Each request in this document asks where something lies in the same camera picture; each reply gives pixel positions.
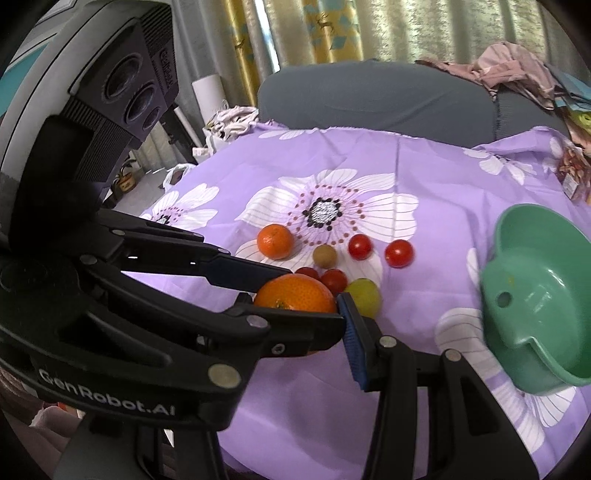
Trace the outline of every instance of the plastic bag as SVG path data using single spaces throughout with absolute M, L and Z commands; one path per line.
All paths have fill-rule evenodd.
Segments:
M 169 191 L 172 187 L 174 187 L 188 172 L 194 169 L 196 165 L 191 163 L 179 163 L 174 168 L 172 168 L 167 174 L 162 182 L 162 186 L 164 187 L 164 191 Z

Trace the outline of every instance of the cherry tomato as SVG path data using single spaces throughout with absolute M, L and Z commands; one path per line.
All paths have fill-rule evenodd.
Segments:
M 333 295 L 338 295 L 343 292 L 349 284 L 347 275 L 338 268 L 331 268 L 324 272 L 320 277 L 320 281 L 332 292 Z
M 365 260 L 371 255 L 374 246 L 367 235 L 358 233 L 349 240 L 349 255 L 355 260 Z
M 301 268 L 298 268 L 295 271 L 295 273 L 299 273 L 301 275 L 308 275 L 309 277 L 315 278 L 316 280 L 320 280 L 320 275 L 312 267 L 301 267 Z
M 414 248 L 406 240 L 395 240 L 386 247 L 386 262 L 393 268 L 404 268 L 414 260 Z

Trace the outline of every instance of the purple tablecloth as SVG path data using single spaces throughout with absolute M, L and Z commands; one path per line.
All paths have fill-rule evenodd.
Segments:
M 478 282 L 495 222 L 511 205 L 550 207 L 589 237 L 591 207 L 572 204 L 553 173 L 565 142 L 537 128 L 466 150 L 362 129 L 259 125 L 195 168 L 144 217 L 199 231 L 208 243 L 266 262 L 256 235 L 282 223 L 298 239 L 296 254 L 273 263 L 294 270 L 311 265 L 316 245 L 334 245 L 338 268 L 350 280 L 368 277 L 381 286 L 384 308 L 377 320 L 384 333 L 416 350 L 465 354 L 545 476 L 587 420 L 591 389 L 547 397 L 519 392 L 483 343 Z M 313 206 L 318 198 L 322 202 Z M 357 232 L 375 245 L 361 262 L 346 254 Z M 383 260 L 384 248 L 397 238 L 409 239 L 416 250 L 414 263 L 401 270 Z M 216 311 L 236 297 L 204 279 L 134 276 Z M 377 396 L 353 381 L 341 343 L 305 358 L 264 359 L 220 442 L 271 480 L 358 480 L 376 406 Z M 426 471 L 425 412 L 421 392 L 417 476 Z

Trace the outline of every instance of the kiwi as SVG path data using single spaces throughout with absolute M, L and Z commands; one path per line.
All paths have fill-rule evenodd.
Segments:
M 318 267 L 328 270 L 336 266 L 337 253 L 330 245 L 319 245 L 314 249 L 312 259 Z

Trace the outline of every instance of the orange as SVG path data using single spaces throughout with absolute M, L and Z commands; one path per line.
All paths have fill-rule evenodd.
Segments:
M 290 256 L 294 248 L 294 236 L 287 227 L 272 223 L 259 232 L 256 245 L 267 258 L 281 260 Z
M 256 294 L 254 305 L 302 312 L 335 313 L 335 298 L 315 278 L 291 273 L 265 283 Z

